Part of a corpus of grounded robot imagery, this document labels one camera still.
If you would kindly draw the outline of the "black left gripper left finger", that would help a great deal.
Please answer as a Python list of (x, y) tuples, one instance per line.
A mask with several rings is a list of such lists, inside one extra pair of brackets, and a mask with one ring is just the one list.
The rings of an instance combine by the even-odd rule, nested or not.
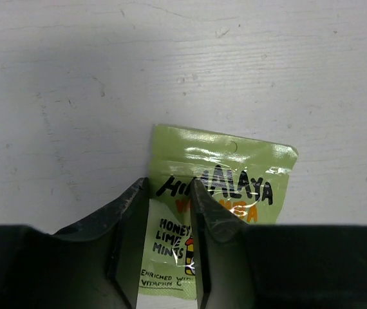
[(135, 308), (149, 181), (54, 234), (0, 225), (0, 308)]

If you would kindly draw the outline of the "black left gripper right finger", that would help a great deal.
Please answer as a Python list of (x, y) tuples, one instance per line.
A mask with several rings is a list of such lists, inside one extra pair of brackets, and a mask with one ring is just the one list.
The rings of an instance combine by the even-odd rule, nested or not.
[(367, 225), (249, 225), (194, 180), (199, 308), (367, 308)]

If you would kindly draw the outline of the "green snack packet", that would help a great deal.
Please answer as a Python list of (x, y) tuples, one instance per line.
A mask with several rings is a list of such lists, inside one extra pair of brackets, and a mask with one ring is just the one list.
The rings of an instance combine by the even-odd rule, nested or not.
[(151, 141), (139, 292), (193, 300), (192, 180), (242, 221), (275, 223), (299, 154), (290, 145), (160, 124)]

